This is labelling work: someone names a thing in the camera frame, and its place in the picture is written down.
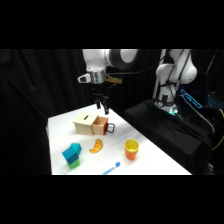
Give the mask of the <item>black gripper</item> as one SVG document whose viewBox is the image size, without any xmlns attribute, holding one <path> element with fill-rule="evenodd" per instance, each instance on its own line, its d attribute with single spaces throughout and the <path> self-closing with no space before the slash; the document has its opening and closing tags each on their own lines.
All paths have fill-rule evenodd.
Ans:
<svg viewBox="0 0 224 224">
<path fill-rule="evenodd" d="M 106 104 L 109 97 L 107 96 L 107 85 L 102 84 L 92 84 L 91 85 L 94 101 L 96 102 L 97 109 L 101 109 L 101 104 L 104 105 L 105 115 L 109 114 L 109 106 Z"/>
</svg>

